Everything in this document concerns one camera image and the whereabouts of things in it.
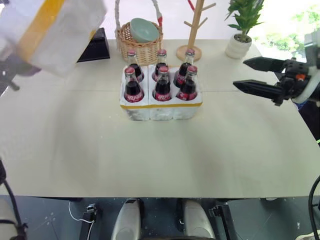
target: floor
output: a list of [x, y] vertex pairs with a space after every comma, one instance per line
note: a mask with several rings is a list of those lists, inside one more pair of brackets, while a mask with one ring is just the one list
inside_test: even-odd
[[[82, 216], [86, 206], [96, 203], [102, 210], [92, 228], [91, 240], [110, 239], [113, 226], [125, 198], [83, 198], [71, 203], [76, 218]], [[145, 207], [142, 235], [181, 236], [175, 226], [176, 199], [142, 198]], [[197, 199], [208, 213], [211, 199]], [[18, 196], [17, 204], [21, 218], [28, 223], [29, 240], [77, 240], [81, 223], [73, 220], [68, 211], [68, 201], [29, 196]], [[228, 202], [238, 235], [238, 240], [294, 240], [311, 232], [307, 197], [265, 199], [241, 199]], [[219, 217], [210, 218], [217, 239], [226, 236]]]

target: yellow tape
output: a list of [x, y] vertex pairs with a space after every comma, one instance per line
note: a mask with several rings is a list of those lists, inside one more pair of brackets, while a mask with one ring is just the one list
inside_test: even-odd
[[92, 30], [91, 33], [90, 33], [90, 36], [89, 36], [89, 39], [91, 41], [91, 39], [94, 37], [94, 35], [96, 34], [97, 30]]
[[200, 107], [202, 105], [202, 102], [199, 103], [178, 103], [178, 104], [168, 104], [168, 105], [146, 105], [146, 106], [126, 106], [126, 105], [120, 105], [123, 109], [157, 109], [157, 108], [186, 108], [186, 107]]
[[56, 21], [65, 0], [45, 0], [18, 43], [19, 55], [28, 61]]

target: wooden coat rack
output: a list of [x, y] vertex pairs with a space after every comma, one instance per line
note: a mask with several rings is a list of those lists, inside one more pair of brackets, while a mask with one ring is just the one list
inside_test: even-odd
[[188, 3], [191, 9], [194, 12], [192, 24], [184, 21], [183, 23], [191, 28], [188, 45], [180, 46], [176, 51], [176, 56], [183, 61], [185, 59], [187, 49], [193, 49], [195, 51], [194, 61], [197, 61], [201, 58], [202, 52], [201, 49], [195, 46], [196, 36], [198, 29], [208, 20], [206, 17], [200, 24], [201, 13], [204, 10], [214, 7], [216, 4], [212, 3], [204, 7], [205, 0], [197, 0], [195, 7], [193, 6], [191, 0], [188, 0]]

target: white flower pot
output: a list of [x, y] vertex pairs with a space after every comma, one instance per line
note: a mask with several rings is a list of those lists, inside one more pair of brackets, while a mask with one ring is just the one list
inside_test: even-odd
[[250, 38], [250, 42], [240, 42], [235, 39], [236, 35], [238, 34], [235, 34], [230, 38], [230, 41], [225, 50], [225, 54], [233, 59], [241, 59], [249, 51], [252, 40]]

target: bottle cap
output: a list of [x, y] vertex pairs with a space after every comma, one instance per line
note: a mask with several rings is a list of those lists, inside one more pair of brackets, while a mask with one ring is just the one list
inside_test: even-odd
[[128, 56], [134, 56], [136, 55], [136, 51], [133, 49], [128, 50]]
[[185, 54], [186, 55], [195, 55], [195, 50], [193, 50], [192, 48], [189, 48], [186, 50]]
[[167, 72], [169, 72], [169, 69], [167, 66], [159, 67], [159, 73], [167, 73]]
[[158, 55], [166, 55], [167, 54], [167, 51], [165, 49], [159, 49], [158, 50]]
[[196, 66], [188, 66], [188, 69], [187, 69], [188, 72], [192, 72], [192, 73], [196, 73], [198, 72], [198, 68]]
[[134, 74], [135, 73], [135, 69], [133, 67], [127, 67], [125, 70], [124, 70], [124, 73], [126, 74]]

